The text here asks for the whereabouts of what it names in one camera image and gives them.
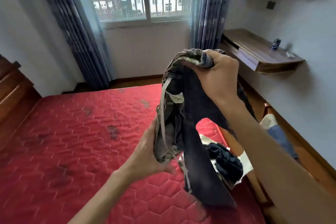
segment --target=blue beverage can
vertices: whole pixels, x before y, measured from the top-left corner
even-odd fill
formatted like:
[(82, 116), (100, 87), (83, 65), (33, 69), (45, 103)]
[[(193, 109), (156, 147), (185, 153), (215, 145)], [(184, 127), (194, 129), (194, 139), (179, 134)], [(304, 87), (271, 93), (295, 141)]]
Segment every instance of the blue beverage can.
[(274, 40), (273, 44), (272, 44), (271, 49), (272, 49), (272, 50), (277, 50), (277, 49), (279, 48), (280, 43), (281, 43), (281, 39), (276, 38), (276, 39)]

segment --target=forearm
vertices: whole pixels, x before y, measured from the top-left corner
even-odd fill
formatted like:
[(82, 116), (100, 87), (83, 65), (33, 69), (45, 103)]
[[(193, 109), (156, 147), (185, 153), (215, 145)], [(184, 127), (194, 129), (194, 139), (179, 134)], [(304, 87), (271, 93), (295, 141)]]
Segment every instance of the forearm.
[(105, 223), (111, 209), (116, 205), (129, 185), (130, 180), (123, 170), (113, 172), (103, 187), (71, 219), (69, 224)]
[(336, 220), (334, 200), (261, 128), (240, 100), (218, 106), (249, 156), (258, 179), (289, 223)]

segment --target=dark blue curtain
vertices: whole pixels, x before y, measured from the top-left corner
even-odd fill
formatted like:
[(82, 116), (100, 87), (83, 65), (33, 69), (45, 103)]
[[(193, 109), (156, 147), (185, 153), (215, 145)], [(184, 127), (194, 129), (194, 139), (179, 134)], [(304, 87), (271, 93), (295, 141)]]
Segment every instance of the dark blue curtain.
[(47, 1), (86, 82), (95, 90), (108, 88), (114, 72), (92, 1)]
[(227, 0), (191, 0), (190, 48), (216, 49), (224, 30)]

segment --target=wooden headboard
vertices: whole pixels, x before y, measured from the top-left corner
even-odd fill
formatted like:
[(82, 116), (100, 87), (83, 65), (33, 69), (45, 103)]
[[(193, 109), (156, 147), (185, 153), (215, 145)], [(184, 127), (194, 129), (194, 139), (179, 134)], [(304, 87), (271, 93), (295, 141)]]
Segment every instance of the wooden headboard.
[(32, 82), (0, 55), (0, 150), (40, 98)]

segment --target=quilted red mattress cover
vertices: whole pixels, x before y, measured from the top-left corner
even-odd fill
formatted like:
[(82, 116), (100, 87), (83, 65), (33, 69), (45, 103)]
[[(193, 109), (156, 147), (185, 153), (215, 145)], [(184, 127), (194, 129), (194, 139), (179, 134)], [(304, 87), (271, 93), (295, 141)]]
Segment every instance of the quilted red mattress cover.
[[(0, 152), (0, 222), (67, 223), (130, 156), (155, 116), (161, 85), (42, 99)], [(200, 134), (223, 142), (204, 119)], [(132, 184), (107, 223), (265, 223), (243, 182), (237, 209), (204, 209), (184, 188), (183, 173)]]

